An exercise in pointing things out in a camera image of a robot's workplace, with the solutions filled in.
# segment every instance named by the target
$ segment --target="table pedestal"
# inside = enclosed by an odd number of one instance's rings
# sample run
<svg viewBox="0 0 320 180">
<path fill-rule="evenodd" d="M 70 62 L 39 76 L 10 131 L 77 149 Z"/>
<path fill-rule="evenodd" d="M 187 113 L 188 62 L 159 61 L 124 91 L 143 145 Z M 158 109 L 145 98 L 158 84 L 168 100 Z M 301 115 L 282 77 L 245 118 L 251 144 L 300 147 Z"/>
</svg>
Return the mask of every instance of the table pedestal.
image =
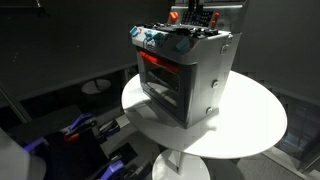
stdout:
<svg viewBox="0 0 320 180">
<path fill-rule="evenodd" d="M 156 159 L 153 180 L 210 180 L 207 166 L 200 157 L 168 149 Z"/>
</svg>

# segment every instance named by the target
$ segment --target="round table top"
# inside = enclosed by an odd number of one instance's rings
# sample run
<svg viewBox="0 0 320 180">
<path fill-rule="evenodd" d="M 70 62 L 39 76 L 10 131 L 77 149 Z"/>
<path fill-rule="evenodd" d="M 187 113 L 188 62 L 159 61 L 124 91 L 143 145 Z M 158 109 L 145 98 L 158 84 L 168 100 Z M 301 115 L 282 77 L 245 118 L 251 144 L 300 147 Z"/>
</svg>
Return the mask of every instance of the round table top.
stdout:
<svg viewBox="0 0 320 180">
<path fill-rule="evenodd" d="M 140 77 L 122 94 L 130 122 L 151 140 L 176 151 L 206 158 L 232 159 L 261 153 L 284 135 L 287 116 L 265 87 L 230 72 L 218 111 L 188 129 L 143 93 Z"/>
</svg>

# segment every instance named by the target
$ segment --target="white round table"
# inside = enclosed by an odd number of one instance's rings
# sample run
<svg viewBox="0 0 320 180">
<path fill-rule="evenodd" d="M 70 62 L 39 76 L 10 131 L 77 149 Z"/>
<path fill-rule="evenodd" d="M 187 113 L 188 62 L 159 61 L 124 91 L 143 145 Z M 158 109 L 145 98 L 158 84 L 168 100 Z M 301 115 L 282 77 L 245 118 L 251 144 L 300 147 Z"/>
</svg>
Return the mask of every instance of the white round table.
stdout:
<svg viewBox="0 0 320 180">
<path fill-rule="evenodd" d="M 200 157 L 255 155 L 274 146 L 287 128 L 286 113 L 278 99 L 262 85 L 232 71 L 219 110 L 188 129 L 143 93 L 139 75 L 124 88 L 122 106 L 139 131 L 170 149 L 158 156 L 154 180 L 210 179 Z"/>
</svg>

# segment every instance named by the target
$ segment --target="gray machine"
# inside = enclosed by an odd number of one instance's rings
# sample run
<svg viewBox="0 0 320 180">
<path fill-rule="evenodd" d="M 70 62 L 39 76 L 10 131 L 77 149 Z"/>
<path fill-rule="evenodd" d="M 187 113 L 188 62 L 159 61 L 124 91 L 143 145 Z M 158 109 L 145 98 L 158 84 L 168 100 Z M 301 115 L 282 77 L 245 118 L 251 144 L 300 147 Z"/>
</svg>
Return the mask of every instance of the gray machine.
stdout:
<svg viewBox="0 0 320 180">
<path fill-rule="evenodd" d="M 248 4 L 176 0 L 166 24 L 130 31 L 144 92 L 183 127 L 219 108 Z"/>
</svg>

